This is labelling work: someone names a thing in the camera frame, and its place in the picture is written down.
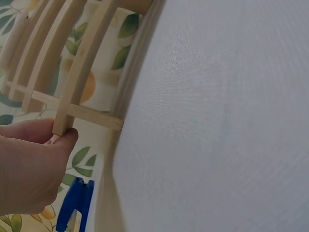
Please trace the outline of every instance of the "blue clothespin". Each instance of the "blue clothespin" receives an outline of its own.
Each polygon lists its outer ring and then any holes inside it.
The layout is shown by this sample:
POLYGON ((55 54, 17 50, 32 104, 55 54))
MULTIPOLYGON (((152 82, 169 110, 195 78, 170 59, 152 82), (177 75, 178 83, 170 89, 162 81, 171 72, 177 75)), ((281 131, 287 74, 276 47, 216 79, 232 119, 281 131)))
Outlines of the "blue clothespin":
POLYGON ((93 180, 85 184, 82 178, 75 178, 61 206, 56 225, 57 232, 74 230, 77 211, 82 214, 79 231, 85 232, 93 188, 93 180))

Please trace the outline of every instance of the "green leaf pattern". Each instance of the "green leaf pattern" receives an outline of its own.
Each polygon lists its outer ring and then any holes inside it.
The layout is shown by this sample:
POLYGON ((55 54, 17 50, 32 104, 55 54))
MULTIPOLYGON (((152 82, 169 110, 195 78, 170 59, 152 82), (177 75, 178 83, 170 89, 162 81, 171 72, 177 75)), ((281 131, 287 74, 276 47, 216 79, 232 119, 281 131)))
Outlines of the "green leaf pattern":
POLYGON ((126 58, 129 55, 131 46, 124 47, 116 55, 114 64, 112 65, 112 70, 118 70, 124 67, 126 63, 126 58))
POLYGON ((11 219, 12 232, 20 232, 23 220, 19 214, 13 215, 11 219))
POLYGON ((77 54, 87 26, 88 23, 83 23, 78 28, 73 28, 70 33, 70 38, 72 38, 73 41, 71 39, 68 39, 66 42, 66 48, 73 56, 77 54))
MULTIPOLYGON (((89 167, 93 167, 95 165, 97 155, 93 155, 90 158, 86 159, 90 149, 91 147, 89 146, 83 147, 73 156, 72 167, 67 168, 67 172, 65 173, 64 178, 62 180, 63 185, 71 186, 74 179, 79 175, 81 175, 81 177, 92 176, 93 170, 89 169, 89 167)), ((64 188, 60 186, 58 192, 61 192, 63 189, 64 188)))
POLYGON ((1 115, 0 125, 10 125, 13 122, 13 115, 1 115))

